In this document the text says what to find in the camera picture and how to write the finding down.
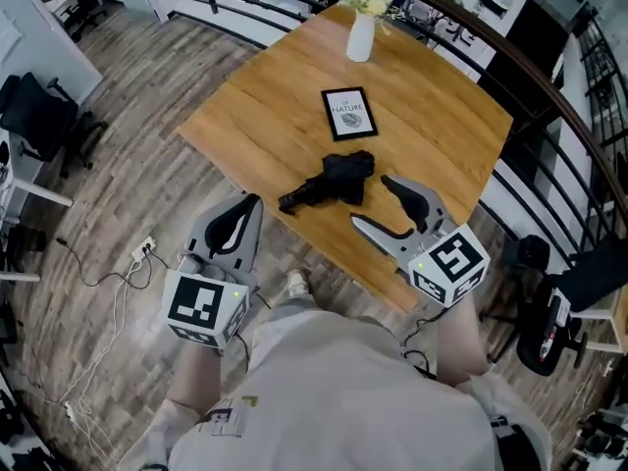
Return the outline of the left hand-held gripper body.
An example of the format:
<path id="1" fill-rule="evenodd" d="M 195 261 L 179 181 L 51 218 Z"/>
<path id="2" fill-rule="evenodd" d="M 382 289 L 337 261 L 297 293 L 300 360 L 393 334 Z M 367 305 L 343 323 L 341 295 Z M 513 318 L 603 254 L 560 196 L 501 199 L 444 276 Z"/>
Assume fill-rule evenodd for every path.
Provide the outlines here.
<path id="1" fill-rule="evenodd" d="M 251 308 L 255 277 L 186 252 L 167 272 L 162 315 L 183 339 L 223 351 Z"/>

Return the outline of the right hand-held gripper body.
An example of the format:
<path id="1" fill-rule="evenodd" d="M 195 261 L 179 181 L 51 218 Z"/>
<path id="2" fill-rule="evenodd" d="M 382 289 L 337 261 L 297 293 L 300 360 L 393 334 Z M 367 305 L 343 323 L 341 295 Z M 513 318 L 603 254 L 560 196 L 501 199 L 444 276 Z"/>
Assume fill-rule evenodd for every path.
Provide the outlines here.
<path id="1" fill-rule="evenodd" d="M 431 228 L 426 218 L 414 223 L 419 240 L 407 264 L 408 284 L 451 307 L 486 277 L 491 258 L 467 223 L 456 226 L 444 218 Z"/>

